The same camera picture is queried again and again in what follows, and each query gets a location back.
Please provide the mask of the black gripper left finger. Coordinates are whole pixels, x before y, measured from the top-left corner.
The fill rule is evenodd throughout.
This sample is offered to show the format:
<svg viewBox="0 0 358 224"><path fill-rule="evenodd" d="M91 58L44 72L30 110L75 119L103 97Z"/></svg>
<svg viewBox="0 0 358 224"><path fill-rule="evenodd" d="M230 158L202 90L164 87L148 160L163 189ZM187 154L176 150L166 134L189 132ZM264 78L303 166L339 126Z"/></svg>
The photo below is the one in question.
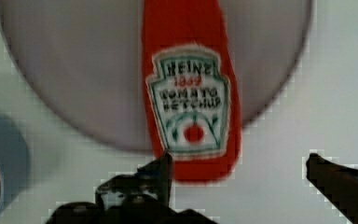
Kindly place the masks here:
<svg viewBox="0 0 358 224"><path fill-rule="evenodd" d="M95 202L103 209L121 206L130 197L151 198L168 205L173 161L169 153L139 167L134 174L116 175L95 190Z"/></svg>

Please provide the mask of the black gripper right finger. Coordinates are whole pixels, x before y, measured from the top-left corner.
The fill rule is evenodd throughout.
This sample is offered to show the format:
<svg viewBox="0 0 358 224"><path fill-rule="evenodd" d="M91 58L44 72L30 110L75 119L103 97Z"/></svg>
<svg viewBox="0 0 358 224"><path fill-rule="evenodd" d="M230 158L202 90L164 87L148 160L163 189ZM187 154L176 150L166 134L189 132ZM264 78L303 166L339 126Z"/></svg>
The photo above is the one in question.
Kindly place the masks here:
<svg viewBox="0 0 358 224"><path fill-rule="evenodd" d="M310 153L306 178L352 224L358 224L358 169Z"/></svg>

